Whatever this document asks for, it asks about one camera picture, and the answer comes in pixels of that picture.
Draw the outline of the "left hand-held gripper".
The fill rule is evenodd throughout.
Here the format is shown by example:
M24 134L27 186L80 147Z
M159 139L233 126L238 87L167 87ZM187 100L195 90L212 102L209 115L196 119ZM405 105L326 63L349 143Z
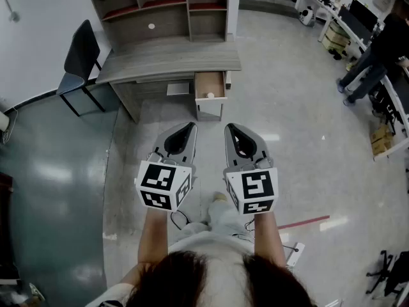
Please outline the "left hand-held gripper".
M193 188L197 125L187 122L161 133L139 167L135 188L141 203L151 209L176 212ZM179 156L175 161L163 156Z

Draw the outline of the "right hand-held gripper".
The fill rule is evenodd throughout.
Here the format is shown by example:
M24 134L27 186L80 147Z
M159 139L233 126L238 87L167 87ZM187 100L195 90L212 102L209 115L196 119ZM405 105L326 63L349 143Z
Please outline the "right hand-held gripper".
M278 173L264 139L238 123L224 128L227 191L242 216L273 211L279 197ZM243 164L244 160L256 161Z

